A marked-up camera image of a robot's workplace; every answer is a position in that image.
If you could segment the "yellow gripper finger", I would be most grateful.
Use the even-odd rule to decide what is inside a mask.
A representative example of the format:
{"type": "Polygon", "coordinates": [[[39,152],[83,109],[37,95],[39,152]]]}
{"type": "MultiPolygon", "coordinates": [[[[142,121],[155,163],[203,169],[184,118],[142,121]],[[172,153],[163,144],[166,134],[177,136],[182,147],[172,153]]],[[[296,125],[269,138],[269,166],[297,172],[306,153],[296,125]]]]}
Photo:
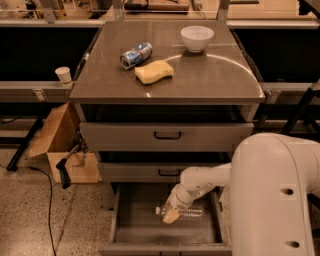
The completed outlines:
{"type": "Polygon", "coordinates": [[[166,206],[163,209],[163,222],[167,224],[172,224],[177,221],[180,217],[180,212],[173,209],[171,206],[166,206]]]}

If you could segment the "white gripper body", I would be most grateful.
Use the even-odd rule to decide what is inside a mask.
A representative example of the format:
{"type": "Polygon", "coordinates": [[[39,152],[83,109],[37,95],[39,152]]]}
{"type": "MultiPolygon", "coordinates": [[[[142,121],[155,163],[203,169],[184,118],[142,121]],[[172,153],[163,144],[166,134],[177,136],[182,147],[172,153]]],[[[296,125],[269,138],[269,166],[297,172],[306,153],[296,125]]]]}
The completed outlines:
{"type": "Polygon", "coordinates": [[[186,211],[196,200],[197,193],[188,191],[183,184],[177,184],[167,199],[167,203],[176,211],[186,211]]]}

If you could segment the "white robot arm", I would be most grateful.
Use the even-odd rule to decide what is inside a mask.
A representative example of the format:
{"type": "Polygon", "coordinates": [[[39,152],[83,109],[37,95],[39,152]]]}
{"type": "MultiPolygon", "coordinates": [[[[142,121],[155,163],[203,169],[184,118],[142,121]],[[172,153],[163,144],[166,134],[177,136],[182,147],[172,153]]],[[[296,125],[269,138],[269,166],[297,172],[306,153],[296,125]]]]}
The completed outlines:
{"type": "Polygon", "coordinates": [[[275,133],[246,138],[228,164],[189,167],[166,204],[179,219],[217,186],[230,188],[232,256],[315,256],[307,196],[320,187],[320,143],[275,133]]]}

